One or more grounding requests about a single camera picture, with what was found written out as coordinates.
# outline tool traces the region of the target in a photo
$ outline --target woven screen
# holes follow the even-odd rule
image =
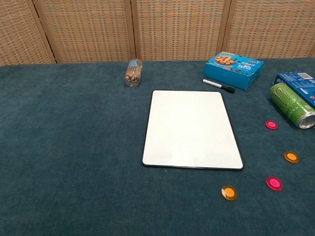
[[[230,15],[223,44],[227,52],[253,58],[307,57],[315,42],[315,0],[238,0]]]
[[[124,61],[132,56],[128,0],[34,2],[57,62]]]
[[[33,5],[26,0],[0,1],[0,65],[54,62],[34,15]]]
[[[137,57],[143,60],[213,57],[223,5],[223,0],[132,0]]]

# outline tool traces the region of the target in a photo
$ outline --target monster energy can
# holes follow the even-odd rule
[[[281,111],[299,128],[315,125],[315,110],[283,83],[273,85],[269,96]]]

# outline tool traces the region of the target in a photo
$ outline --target round magnet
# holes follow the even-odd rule
[[[292,151],[285,152],[283,156],[287,161],[291,163],[298,163],[300,161],[299,156]]]
[[[230,201],[233,201],[237,198],[237,191],[234,187],[230,185],[225,185],[221,188],[222,196]]]
[[[277,123],[275,123],[275,122],[272,121],[272,120],[266,121],[266,122],[265,122],[265,125],[266,125],[269,129],[277,129],[277,128],[278,128]]]
[[[266,179],[266,183],[268,187],[271,188],[272,190],[280,191],[283,189],[283,184],[281,180],[278,179],[277,177],[268,177]]]

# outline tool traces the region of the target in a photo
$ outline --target blue snack box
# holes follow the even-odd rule
[[[273,85],[284,83],[315,109],[315,79],[305,71],[279,73]]]
[[[204,76],[247,90],[262,66],[262,61],[221,52],[206,63]]]

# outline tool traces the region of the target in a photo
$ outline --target jar of pretzel sticks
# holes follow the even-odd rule
[[[143,62],[140,59],[132,59],[129,62],[125,78],[126,84],[130,87],[138,86],[141,80]]]

